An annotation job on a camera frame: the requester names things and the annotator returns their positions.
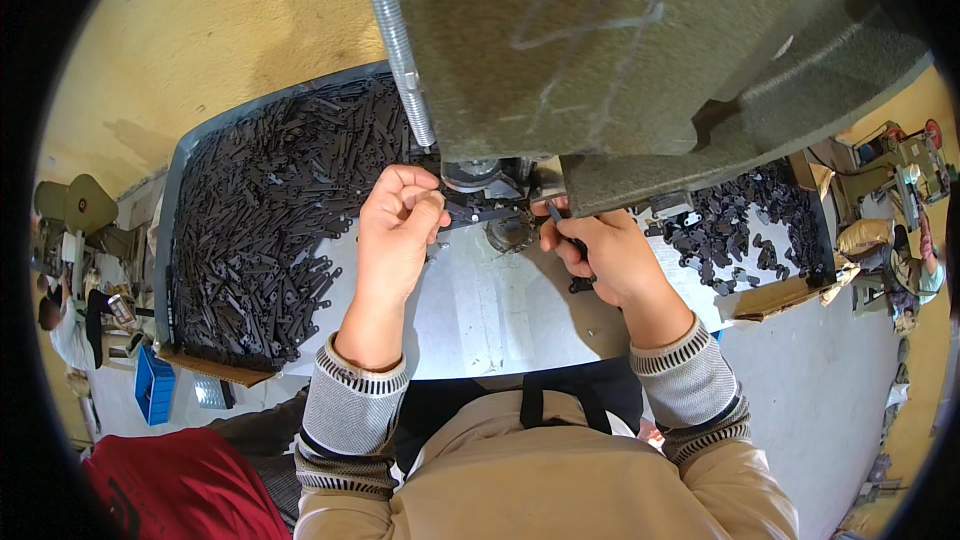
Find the worker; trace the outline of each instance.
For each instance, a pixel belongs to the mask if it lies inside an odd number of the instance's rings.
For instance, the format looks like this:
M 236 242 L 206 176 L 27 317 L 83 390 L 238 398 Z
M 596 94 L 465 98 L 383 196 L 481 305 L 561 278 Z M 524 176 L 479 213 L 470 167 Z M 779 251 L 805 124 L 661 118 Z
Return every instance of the worker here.
M 99 369 L 104 362 L 100 316 L 113 314 L 107 302 L 110 296 L 97 289 L 90 290 L 86 295 L 86 321 L 81 326 L 66 269 L 60 276 L 59 287 L 65 296 L 60 305 L 46 296 L 40 299 L 37 308 L 40 328 L 50 333 L 50 343 L 66 365 L 85 371 Z
M 159 436 L 108 435 L 81 463 L 126 538 L 289 540 L 306 388 L 277 406 Z
M 623 311 L 663 454 L 595 385 L 572 383 L 574 395 L 525 379 L 457 409 L 400 486 L 390 471 L 410 444 L 395 442 L 408 424 L 404 304 L 450 223 L 438 186 L 421 168 L 391 165 L 360 211 L 356 290 L 318 351 L 294 445 L 294 538 L 797 537 L 797 510 L 750 441 L 734 372 L 625 210 L 548 220 L 540 248 L 573 275 L 596 275 L 597 296 Z M 564 237 L 583 241 L 587 259 Z
M 38 292 L 49 298 L 56 306 L 61 306 L 64 302 L 64 287 L 52 275 L 41 273 L 36 276 L 36 289 Z
M 853 279 L 858 294 L 859 291 L 865 294 L 863 306 L 855 305 L 858 311 L 877 311 L 878 306 L 885 308 L 885 303 L 877 301 L 886 295 L 887 302 L 895 310 L 916 315 L 919 306 L 929 303 L 940 292 L 947 279 L 947 270 L 934 251 L 927 213 L 921 211 L 918 219 L 920 258 L 910 255 L 903 225 L 894 228 L 892 244 L 879 244 L 860 254 L 846 256 L 864 272 Z

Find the pile of black metal parts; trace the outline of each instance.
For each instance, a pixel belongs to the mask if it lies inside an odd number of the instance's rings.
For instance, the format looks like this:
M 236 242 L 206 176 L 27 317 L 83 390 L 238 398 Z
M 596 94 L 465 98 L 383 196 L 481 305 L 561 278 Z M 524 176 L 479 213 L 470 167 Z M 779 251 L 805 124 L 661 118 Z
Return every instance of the pile of black metal parts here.
M 410 162 L 440 171 L 416 144 L 389 72 L 273 102 L 201 139 L 174 217 L 174 343 L 256 371 L 295 361 L 342 272 L 315 257 L 321 242 L 351 229 L 386 166 Z M 450 227 L 521 206 L 445 194 Z
M 654 221 L 644 234 L 663 236 L 663 240 L 680 254 L 679 264 L 700 272 L 700 283 L 726 296 L 737 291 L 740 282 L 755 288 L 761 280 L 748 275 L 743 267 L 734 267 L 731 278 L 716 277 L 716 268 L 726 268 L 734 261 L 743 263 L 750 248 L 759 248 L 756 266 L 772 270 L 779 280 L 786 280 L 790 269 L 778 262 L 777 250 L 761 234 L 750 238 L 747 225 L 752 209 L 764 225 L 784 222 L 791 247 L 783 257 L 793 263 L 801 278 L 813 287 L 824 283 L 825 266 L 818 241 L 819 234 L 811 212 L 808 193 L 797 186 L 786 159 L 759 166 L 719 186 L 692 193 L 693 210 L 662 221 Z M 640 208 L 633 208 L 634 215 Z

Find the blue plastic crate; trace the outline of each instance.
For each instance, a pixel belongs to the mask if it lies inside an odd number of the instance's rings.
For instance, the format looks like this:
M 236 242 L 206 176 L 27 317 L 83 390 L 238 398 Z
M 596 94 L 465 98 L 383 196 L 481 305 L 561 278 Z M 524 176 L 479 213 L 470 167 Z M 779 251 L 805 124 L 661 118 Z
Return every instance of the blue plastic crate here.
M 148 426 L 166 423 L 174 394 L 174 368 L 154 356 L 154 349 L 140 345 L 136 360 L 133 398 Z

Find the yellow wall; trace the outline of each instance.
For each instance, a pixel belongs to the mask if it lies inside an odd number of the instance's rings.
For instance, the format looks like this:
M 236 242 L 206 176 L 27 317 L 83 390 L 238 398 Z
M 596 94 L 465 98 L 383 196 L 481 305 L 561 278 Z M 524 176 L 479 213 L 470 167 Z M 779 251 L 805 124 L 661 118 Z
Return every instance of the yellow wall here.
M 33 288 L 33 305 L 38 305 L 41 302 L 42 294 L 37 291 L 36 285 L 39 275 L 34 274 L 30 277 L 30 283 L 33 284 L 31 286 Z M 43 361 L 43 371 L 47 376 L 47 383 L 50 385 L 50 393 L 53 395 L 56 413 L 59 415 L 63 432 L 71 442 L 89 444 L 90 434 L 84 424 L 84 412 L 80 409 L 80 399 L 77 398 L 64 379 L 66 363 L 54 350 L 53 344 L 50 343 L 50 333 L 42 330 L 40 324 L 36 325 L 36 337 L 40 341 L 40 358 Z
M 887 120 L 897 122 L 909 134 L 924 127 L 928 119 L 936 120 L 940 125 L 946 161 L 960 164 L 950 93 L 932 66 L 890 102 L 860 119 L 840 136 L 841 140 L 856 142 Z M 936 246 L 943 246 L 947 207 L 948 201 L 941 200 L 928 208 Z M 919 241 L 919 231 L 910 234 L 914 254 L 919 254 Z M 920 309 L 919 327 L 909 336 L 910 354 L 906 361 L 910 375 L 909 400 L 900 409 L 887 436 L 884 452 L 890 455 L 892 462 L 887 472 L 888 480 L 903 478 L 903 484 L 910 486 L 930 451 L 934 439 L 930 436 L 930 429 L 943 390 L 950 336 L 950 298 L 944 288 Z M 881 498 L 859 507 L 846 523 L 859 534 L 877 536 L 903 499 L 904 493 L 900 494 L 896 498 Z
M 383 58 L 368 0 L 101 0 L 54 96 L 37 179 L 91 174 L 116 197 L 207 119 Z

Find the red shirt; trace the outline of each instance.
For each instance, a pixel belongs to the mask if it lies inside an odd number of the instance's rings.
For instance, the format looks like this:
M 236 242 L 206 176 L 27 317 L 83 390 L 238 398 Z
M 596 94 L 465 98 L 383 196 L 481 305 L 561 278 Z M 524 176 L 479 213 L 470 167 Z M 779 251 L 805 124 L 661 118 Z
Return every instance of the red shirt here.
M 290 538 L 254 467 L 212 429 L 109 435 L 82 467 L 128 538 Z

